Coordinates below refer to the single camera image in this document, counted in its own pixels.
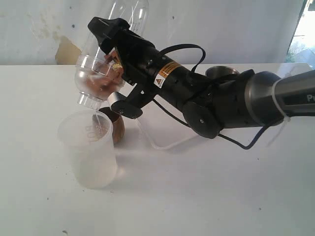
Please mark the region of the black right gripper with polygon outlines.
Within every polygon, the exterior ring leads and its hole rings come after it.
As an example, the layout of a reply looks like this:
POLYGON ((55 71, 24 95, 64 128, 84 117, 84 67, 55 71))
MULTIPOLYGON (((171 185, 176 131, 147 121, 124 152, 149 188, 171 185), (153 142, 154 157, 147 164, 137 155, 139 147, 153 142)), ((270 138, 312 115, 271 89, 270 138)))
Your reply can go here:
POLYGON ((143 108, 160 96, 167 100, 167 92, 160 85, 159 72, 167 65, 167 56, 159 52, 154 44, 134 33, 125 34, 116 44, 115 51, 123 66, 122 78, 134 89, 126 96, 127 102, 143 108))

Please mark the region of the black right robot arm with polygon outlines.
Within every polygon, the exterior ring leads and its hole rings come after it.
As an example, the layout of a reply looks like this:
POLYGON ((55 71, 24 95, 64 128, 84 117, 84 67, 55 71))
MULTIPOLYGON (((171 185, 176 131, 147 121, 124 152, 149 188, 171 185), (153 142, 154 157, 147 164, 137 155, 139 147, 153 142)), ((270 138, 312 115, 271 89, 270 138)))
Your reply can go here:
POLYGON ((190 49, 192 44, 159 51, 121 18, 94 17, 88 29, 105 54, 117 53, 124 70, 122 78, 133 85, 128 96, 115 92, 108 98, 111 110, 127 118, 140 117, 142 108, 160 96, 182 113, 195 133, 212 139, 227 128, 266 129, 286 117, 315 114, 314 71, 284 79, 253 70, 210 78, 167 56, 190 49))

